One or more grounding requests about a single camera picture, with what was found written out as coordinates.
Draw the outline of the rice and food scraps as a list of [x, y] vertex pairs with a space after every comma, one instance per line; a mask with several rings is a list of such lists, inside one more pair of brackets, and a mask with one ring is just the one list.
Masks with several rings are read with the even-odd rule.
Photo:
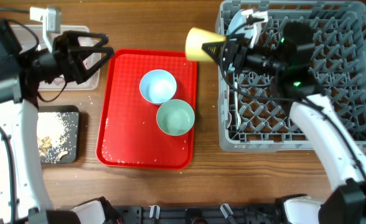
[[40, 112], [37, 145], [41, 164], [69, 164], [77, 160], [79, 112]]

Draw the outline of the green bowl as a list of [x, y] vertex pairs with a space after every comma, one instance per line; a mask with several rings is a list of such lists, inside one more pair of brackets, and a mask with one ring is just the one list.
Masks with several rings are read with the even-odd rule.
[[183, 100], [169, 100], [159, 107], [156, 122], [165, 134], [181, 136], [188, 133], [194, 125], [194, 109]]

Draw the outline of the yellow plastic cup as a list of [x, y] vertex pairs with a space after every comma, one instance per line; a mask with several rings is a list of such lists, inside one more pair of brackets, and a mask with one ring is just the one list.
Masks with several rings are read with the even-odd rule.
[[211, 56], [202, 49], [202, 44], [224, 42], [225, 40], [224, 35], [193, 27], [187, 34], [185, 57], [194, 62], [213, 62]]

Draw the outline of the light blue bowl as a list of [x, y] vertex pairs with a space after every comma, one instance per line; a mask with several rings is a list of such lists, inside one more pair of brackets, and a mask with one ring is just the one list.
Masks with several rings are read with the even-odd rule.
[[177, 82], [174, 76], [166, 70], [151, 70], [142, 77], [139, 91], [147, 102], [161, 105], [171, 100], [176, 94]]

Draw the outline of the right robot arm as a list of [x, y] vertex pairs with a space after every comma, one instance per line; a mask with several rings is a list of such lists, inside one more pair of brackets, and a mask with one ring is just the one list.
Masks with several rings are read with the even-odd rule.
[[249, 45], [237, 30], [229, 35], [192, 28], [188, 60], [218, 64], [225, 73], [250, 69], [273, 77], [273, 100], [305, 134], [321, 161], [332, 189], [324, 202], [303, 195], [277, 199], [281, 223], [366, 223], [366, 155], [344, 127], [323, 87], [309, 73], [314, 51], [312, 29], [289, 22], [276, 50]]

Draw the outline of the light blue plate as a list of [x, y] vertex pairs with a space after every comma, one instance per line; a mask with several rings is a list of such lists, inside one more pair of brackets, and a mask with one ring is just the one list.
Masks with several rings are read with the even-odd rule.
[[[243, 9], [240, 9], [232, 18], [228, 25], [228, 29], [226, 31], [227, 35], [230, 35], [238, 26], [242, 25], [246, 22], [246, 17], [242, 15]], [[245, 27], [240, 28], [236, 31], [236, 35], [244, 34], [247, 39], [251, 38], [253, 32], [251, 29], [245, 29]]]

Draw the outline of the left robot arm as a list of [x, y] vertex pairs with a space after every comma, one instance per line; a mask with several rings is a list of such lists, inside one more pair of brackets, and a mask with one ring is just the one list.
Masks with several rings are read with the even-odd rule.
[[45, 188], [37, 147], [38, 89], [63, 76], [87, 81], [114, 51], [105, 34], [82, 46], [79, 31], [66, 31], [52, 49], [23, 51], [8, 19], [0, 19], [0, 223], [104, 223], [101, 200], [56, 210]]

